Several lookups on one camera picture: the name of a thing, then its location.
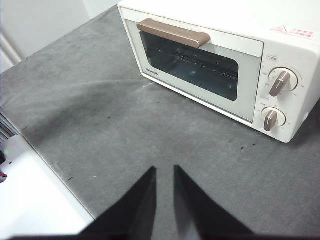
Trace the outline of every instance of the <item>gray felt surface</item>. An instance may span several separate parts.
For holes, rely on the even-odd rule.
[[[3,114],[95,217],[154,165],[153,239],[177,239],[179,164],[254,232],[320,235],[319,104],[286,144],[152,83],[115,7],[3,73],[1,94]]]

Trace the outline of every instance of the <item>warning label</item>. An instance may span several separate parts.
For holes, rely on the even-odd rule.
[[[286,28],[285,26],[277,26],[274,28],[271,28],[270,31],[285,34],[285,35],[291,35],[295,36],[298,38],[303,38],[303,39],[308,39],[312,40],[315,36],[316,33],[313,31],[305,30],[305,29],[297,29],[297,28]]]
[[[277,26],[277,27],[271,28],[270,30],[278,33],[284,33],[284,34],[288,33],[285,26]]]

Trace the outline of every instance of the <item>brown handle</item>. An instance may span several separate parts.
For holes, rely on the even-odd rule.
[[[162,22],[153,21],[151,18],[139,22],[136,27],[143,32],[193,48],[199,48],[210,40],[210,36],[207,33],[171,26]]]

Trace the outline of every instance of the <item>control knob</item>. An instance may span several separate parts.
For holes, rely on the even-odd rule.
[[[264,117],[264,130],[270,132],[274,126],[283,126],[286,123],[286,116],[274,107],[266,107],[262,111]]]
[[[269,80],[274,81],[270,90],[272,97],[278,96],[280,92],[293,91],[298,85],[296,74],[284,67],[278,67],[272,70],[269,74]]]

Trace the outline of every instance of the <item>toshiba logo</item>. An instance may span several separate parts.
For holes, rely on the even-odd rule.
[[[155,71],[150,70],[149,68],[145,68],[145,70],[147,70],[148,72],[153,73],[155,75],[158,75],[158,73],[156,73]]]

